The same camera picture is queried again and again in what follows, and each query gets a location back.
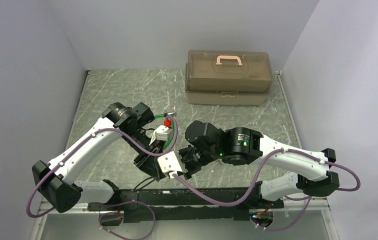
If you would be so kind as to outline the black cable padlock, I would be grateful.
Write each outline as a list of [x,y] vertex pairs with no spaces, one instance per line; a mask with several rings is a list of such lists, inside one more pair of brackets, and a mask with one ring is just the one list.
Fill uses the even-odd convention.
[[134,188],[133,188],[133,191],[136,191],[136,190],[141,190],[145,187],[147,187],[148,185],[150,185],[151,183],[155,182],[156,179],[153,178],[153,177],[148,177],[144,180],[142,180],[140,183],[138,183]]

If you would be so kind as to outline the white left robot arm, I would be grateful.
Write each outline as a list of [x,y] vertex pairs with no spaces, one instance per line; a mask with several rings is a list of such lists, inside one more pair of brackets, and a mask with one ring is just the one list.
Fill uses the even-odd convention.
[[108,210],[116,209],[121,202],[121,190],[114,183],[107,179],[89,182],[77,178],[98,154],[119,139],[139,153],[142,163],[163,155],[164,144],[174,137],[172,119],[148,137],[144,126],[154,120],[152,110],[144,103],[135,107],[119,102],[109,105],[89,131],[64,153],[48,163],[39,160],[33,165],[35,191],[59,213],[82,203],[99,203]]

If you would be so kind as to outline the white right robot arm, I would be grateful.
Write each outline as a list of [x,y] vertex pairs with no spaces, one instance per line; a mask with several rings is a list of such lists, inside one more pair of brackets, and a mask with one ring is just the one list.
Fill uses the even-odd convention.
[[331,148],[306,151],[246,127],[222,130],[198,120],[186,129],[185,139],[189,146],[178,153],[187,170],[183,174],[187,179],[215,160],[234,166],[258,162],[287,170],[287,175],[263,181],[260,189],[253,192],[252,201],[259,208],[297,193],[327,197],[340,186],[338,174],[330,170],[329,164],[336,160]]

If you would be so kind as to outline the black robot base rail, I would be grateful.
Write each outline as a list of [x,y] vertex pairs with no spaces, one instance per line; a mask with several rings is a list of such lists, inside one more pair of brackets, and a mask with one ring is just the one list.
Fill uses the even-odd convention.
[[282,199],[268,201],[261,198],[260,187],[254,187],[243,203],[233,207],[220,207],[200,198],[186,188],[121,189],[108,203],[90,202],[90,212],[122,212],[125,223],[139,223],[156,219],[212,220],[231,219],[247,221],[255,210],[284,208]]

